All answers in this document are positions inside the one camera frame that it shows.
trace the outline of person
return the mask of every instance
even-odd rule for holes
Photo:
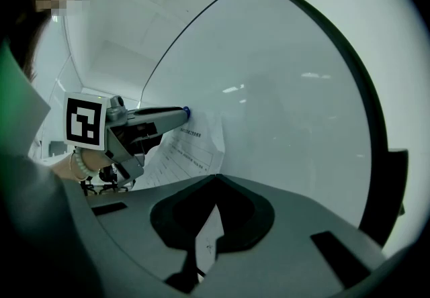
[[[6,43],[3,45],[5,51],[12,53],[17,65],[32,82],[35,77],[33,60],[40,37],[51,18],[52,11],[65,8],[67,0],[3,1],[7,8],[3,9],[6,15],[3,16],[0,42]],[[98,171],[112,163],[102,152],[90,149],[82,150],[82,159],[91,171]],[[74,153],[50,167],[62,179],[82,181],[86,177],[79,169]]]

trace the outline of white ceiling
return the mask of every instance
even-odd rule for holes
[[[67,17],[83,85],[140,100],[142,88],[182,29],[213,0],[90,0]]]

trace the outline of bracelet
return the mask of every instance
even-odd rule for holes
[[[76,155],[76,163],[78,165],[78,168],[81,170],[81,172],[87,175],[87,177],[96,177],[99,174],[99,171],[89,170],[88,167],[83,162],[82,148],[76,148],[75,155]]]
[[[88,176],[80,179],[73,172],[73,169],[72,169],[72,157],[73,157],[74,154],[75,154],[75,151],[72,152],[72,154],[71,154],[71,156],[69,158],[69,170],[70,170],[70,173],[73,175],[73,177],[75,178],[76,181],[86,181],[88,179]]]

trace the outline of blue tip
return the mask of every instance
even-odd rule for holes
[[[185,106],[185,107],[183,108],[183,110],[184,110],[185,112],[187,112],[187,118],[189,119],[189,117],[190,117],[190,115],[191,115],[191,111],[189,110],[189,108],[188,108],[187,106]]]

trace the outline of curved white panel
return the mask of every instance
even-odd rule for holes
[[[371,169],[364,106],[333,43],[289,0],[215,2],[142,101],[222,113],[222,174],[303,194],[359,225]]]

